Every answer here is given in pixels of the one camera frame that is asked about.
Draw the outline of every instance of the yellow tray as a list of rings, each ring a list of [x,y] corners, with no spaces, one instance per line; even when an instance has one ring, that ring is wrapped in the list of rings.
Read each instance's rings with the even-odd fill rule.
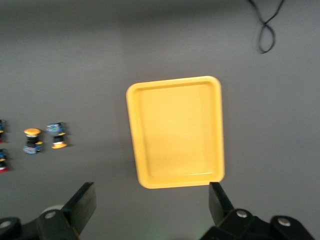
[[[199,186],[223,179],[222,100],[216,78],[136,83],[126,99],[142,186]]]

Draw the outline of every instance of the rectangular tray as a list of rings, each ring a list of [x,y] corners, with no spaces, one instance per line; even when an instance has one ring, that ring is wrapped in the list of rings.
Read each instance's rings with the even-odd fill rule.
[[[216,78],[136,83],[126,99],[142,186],[199,186],[223,179],[221,85]]]

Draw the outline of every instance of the silver screw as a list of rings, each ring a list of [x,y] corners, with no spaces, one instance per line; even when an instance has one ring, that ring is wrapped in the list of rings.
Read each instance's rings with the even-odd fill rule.
[[[236,211],[236,214],[240,217],[240,218],[246,218],[246,217],[248,217],[248,214],[245,212],[245,211],[243,211],[243,210],[238,210],[238,211]]]
[[[44,216],[44,218],[45,218],[45,219],[51,219],[51,218],[53,218],[55,215],[56,215],[56,212],[55,212],[55,211],[51,211],[51,212],[48,212],[48,213]]]
[[[278,219],[278,223],[280,223],[282,226],[285,226],[285,227],[290,227],[291,226],[291,223],[288,219],[284,218],[284,217],[280,217]]]
[[[3,223],[0,224],[0,229],[4,229],[8,226],[10,226],[11,221],[4,221]]]

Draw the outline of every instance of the screw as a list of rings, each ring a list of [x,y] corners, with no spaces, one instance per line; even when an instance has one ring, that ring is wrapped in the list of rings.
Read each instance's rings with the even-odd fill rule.
[[[56,212],[55,212],[55,211],[51,211],[51,212],[48,212],[48,213],[44,216],[44,218],[45,218],[45,219],[51,219],[51,218],[53,218],[55,215],[56,215]]]
[[[288,219],[284,218],[284,217],[280,217],[278,219],[278,223],[280,223],[282,226],[285,226],[285,227],[290,227],[291,226],[291,223]]]
[[[0,224],[0,229],[4,229],[8,226],[10,226],[11,221],[4,221],[3,223]]]
[[[236,214],[240,217],[240,218],[246,218],[246,217],[248,217],[248,214],[245,212],[245,211],[243,211],[243,210],[238,210],[238,211],[236,211]]]

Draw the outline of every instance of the black cord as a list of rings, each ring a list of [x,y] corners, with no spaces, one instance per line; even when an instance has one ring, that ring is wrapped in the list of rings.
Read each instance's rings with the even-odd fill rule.
[[[257,5],[255,4],[255,2],[253,0],[247,0],[253,7],[253,9],[255,10],[257,16],[258,16],[258,19],[259,21],[261,22],[262,24],[262,27],[261,27],[261,30],[260,30],[260,33],[259,33],[259,37],[258,37],[258,49],[259,49],[259,52],[261,54],[265,54],[267,52],[269,52],[276,44],[276,33],[274,31],[274,29],[268,25],[268,23],[275,17],[277,16],[277,14],[279,13],[282,5],[284,4],[285,0],[281,0],[277,10],[275,11],[275,13],[273,14],[272,17],[270,17],[267,21],[264,21],[262,16],[261,16],[261,13],[257,7]],[[271,37],[272,37],[272,43],[271,43],[271,46],[265,50],[263,47],[262,47],[262,36],[263,36],[263,33],[265,30],[268,30],[270,33],[271,33]]]

